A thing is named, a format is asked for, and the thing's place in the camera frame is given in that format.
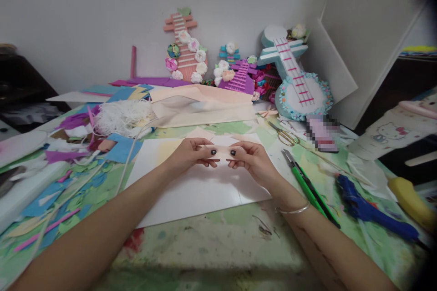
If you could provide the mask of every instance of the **blue glue gun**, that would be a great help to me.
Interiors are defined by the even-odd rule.
[[[340,187],[343,201],[346,203],[347,211],[352,217],[363,221],[376,222],[393,233],[398,234],[406,241],[420,242],[419,232],[413,226],[397,221],[377,210],[358,193],[354,183],[346,176],[339,175],[337,183]]]

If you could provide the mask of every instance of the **hello kitty cup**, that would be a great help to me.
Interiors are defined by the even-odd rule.
[[[437,133],[437,112],[423,104],[424,101],[399,102],[352,142],[348,146],[349,151],[372,161],[393,149],[403,148]]]

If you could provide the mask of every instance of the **bangle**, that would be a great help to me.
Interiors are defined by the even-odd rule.
[[[299,214],[299,213],[307,210],[309,207],[310,207],[310,202],[307,199],[305,207],[300,208],[298,210],[295,210],[295,211],[282,211],[279,207],[275,207],[275,210],[276,210],[276,212],[280,212],[281,214]]]

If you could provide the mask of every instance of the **gold scissors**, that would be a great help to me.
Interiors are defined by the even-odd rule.
[[[288,131],[285,131],[285,130],[282,130],[282,129],[276,127],[276,126],[275,126],[272,122],[270,122],[270,121],[268,121],[267,123],[268,123],[271,127],[273,127],[273,128],[276,130],[276,132],[278,132],[278,139],[279,139],[279,141],[281,141],[282,143],[284,143],[286,146],[294,146],[295,143],[297,143],[297,144],[300,143],[300,139],[299,139],[296,135],[294,135],[293,133],[288,132]],[[286,140],[287,140],[288,142],[290,142],[290,143],[286,143],[286,142],[282,141],[281,137],[283,137],[284,139],[286,139]]]

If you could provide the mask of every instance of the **green utility knife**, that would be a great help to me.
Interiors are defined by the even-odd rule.
[[[319,193],[314,188],[314,185],[311,183],[310,179],[305,174],[303,169],[299,166],[297,161],[293,158],[291,153],[286,149],[283,149],[282,153],[284,154],[284,157],[286,158],[288,165],[291,168],[291,171],[293,172],[295,178],[297,179],[300,186],[302,187],[302,190],[304,191],[310,204],[312,204],[318,211],[322,213],[323,216],[325,216],[328,220],[330,220],[331,223],[333,223],[336,227],[340,228],[340,224],[332,215],[328,206],[320,197]]]

